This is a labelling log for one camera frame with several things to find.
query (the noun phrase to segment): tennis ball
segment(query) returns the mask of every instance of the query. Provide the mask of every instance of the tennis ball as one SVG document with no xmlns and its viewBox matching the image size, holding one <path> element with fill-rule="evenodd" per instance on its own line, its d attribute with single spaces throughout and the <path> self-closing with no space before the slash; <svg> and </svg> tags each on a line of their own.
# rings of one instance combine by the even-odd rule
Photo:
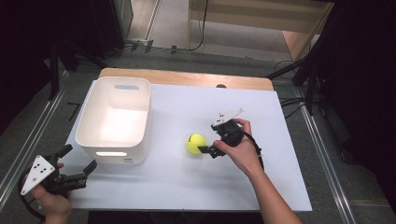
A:
<svg viewBox="0 0 396 224">
<path fill-rule="evenodd" d="M 189 139 L 187 139 L 187 149 L 192 154 L 200 154 L 201 151 L 199 150 L 198 147 L 205 147 L 205 146 L 206 146 L 205 138 L 198 133 L 193 133 L 192 135 L 190 135 Z"/>
</svg>

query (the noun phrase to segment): gray floor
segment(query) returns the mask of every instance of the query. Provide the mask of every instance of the gray floor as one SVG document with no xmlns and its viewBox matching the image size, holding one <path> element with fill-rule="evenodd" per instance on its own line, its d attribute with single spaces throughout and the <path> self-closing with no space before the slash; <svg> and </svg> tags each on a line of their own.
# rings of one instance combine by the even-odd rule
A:
<svg viewBox="0 0 396 224">
<path fill-rule="evenodd" d="M 210 45 L 207 45 L 205 49 L 213 49 L 213 51 L 179 51 L 177 54 L 171 55 L 170 51 L 166 49 L 152 49 L 149 53 L 145 53 L 143 48 L 135 51 L 126 49 L 114 54 L 112 57 L 106 59 L 105 62 L 111 67 L 119 68 L 147 68 L 263 77 L 274 71 L 277 62 L 288 60 L 287 56 L 274 56 L 284 55 L 287 51 L 286 44 L 276 31 L 269 31 L 269 33 L 273 33 L 274 35 L 272 36 L 275 36 L 276 39 L 276 44 L 273 45 L 271 51 L 277 53 L 273 55 L 264 53 L 266 58 L 259 59 L 248 56 L 245 53 L 236 57 L 234 54 L 238 50 L 230 50 L 229 48 L 224 50 L 225 48 L 218 47 L 219 51 L 216 51 L 216 47 L 212 48 Z M 158 34 L 166 36 L 164 32 L 158 32 Z M 211 38 L 213 40 L 220 38 L 222 45 L 227 46 L 227 42 L 223 42 L 225 39 L 214 36 Z M 154 39 L 160 39 L 160 36 L 157 35 Z M 287 64 L 281 63 L 276 69 Z M 80 67 L 76 73 L 68 73 L 70 78 L 64 84 L 64 96 L 58 104 L 45 131 L 40 136 L 37 145 L 34 146 L 33 156 L 36 154 L 49 154 L 64 144 L 75 121 L 75 118 L 71 118 L 70 120 L 75 107 L 68 103 L 82 103 L 92 80 L 97 79 L 99 73 L 100 70 L 94 64 L 87 61 L 80 62 Z M 274 80 L 273 83 L 279 97 L 296 96 L 295 88 L 290 84 L 290 78 L 292 76 L 293 73 L 290 72 Z M 0 136 L 0 153 L 2 155 L 0 158 L 0 162 L 2 163 L 0 176 L 2 179 L 7 177 L 8 169 L 18 156 L 23 144 L 44 110 L 49 92 L 50 87 L 47 86 L 38 93 L 33 101 L 26 106 Z M 297 105 L 285 107 L 285 115 L 288 115 L 296 107 Z M 317 108 L 314 108 L 314 113 L 314 120 L 318 125 L 320 136 L 326 146 L 332 166 L 338 174 L 343 190 L 351 204 L 356 223 L 396 223 L 396 217 L 377 185 L 374 175 L 362 166 L 348 165 L 341 160 L 340 148 L 334 139 L 329 125 L 319 115 Z M 298 216 L 304 223 L 343 223 L 334 201 L 333 193 L 329 187 L 328 179 L 318 159 L 318 153 L 312 142 L 311 134 L 306 126 L 302 110 L 290 116 L 287 119 L 287 124 L 307 186 L 308 195 L 314 209 L 313 212 L 299 213 Z M 6 202 L 4 199 L 1 202 L 5 203 L 0 212 L 2 223 L 37 223 L 37 220 L 31 217 L 22 207 L 18 198 L 18 192 L 15 189 L 11 191 Z M 87 211 L 76 210 L 73 212 L 71 223 L 86 223 L 87 220 Z"/>
</svg>

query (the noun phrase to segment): white tabletop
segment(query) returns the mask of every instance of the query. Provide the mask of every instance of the white tabletop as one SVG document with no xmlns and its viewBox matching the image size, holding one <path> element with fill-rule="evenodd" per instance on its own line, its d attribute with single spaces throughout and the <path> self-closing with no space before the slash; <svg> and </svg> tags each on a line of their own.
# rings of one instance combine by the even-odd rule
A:
<svg viewBox="0 0 396 224">
<path fill-rule="evenodd" d="M 98 164 L 87 188 L 72 192 L 79 209 L 168 211 L 258 211 L 248 179 L 228 156 L 192 155 L 190 134 L 211 144 L 219 136 L 210 124 L 219 112 L 243 108 L 238 118 L 251 121 L 262 148 L 265 172 L 294 211 L 312 211 L 299 164 L 275 91 L 151 85 L 152 124 L 147 158 L 140 164 Z M 61 159 L 67 175 L 80 174 L 91 162 L 76 143 L 76 120 Z"/>
</svg>

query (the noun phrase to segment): plastic bin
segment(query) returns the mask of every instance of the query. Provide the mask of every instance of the plastic bin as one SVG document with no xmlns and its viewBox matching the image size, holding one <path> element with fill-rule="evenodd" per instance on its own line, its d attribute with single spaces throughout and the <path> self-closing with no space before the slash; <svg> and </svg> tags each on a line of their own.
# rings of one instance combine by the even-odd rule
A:
<svg viewBox="0 0 396 224">
<path fill-rule="evenodd" d="M 150 83 L 101 77 L 88 96 L 76 142 L 98 163 L 138 164 L 149 150 Z"/>
</svg>

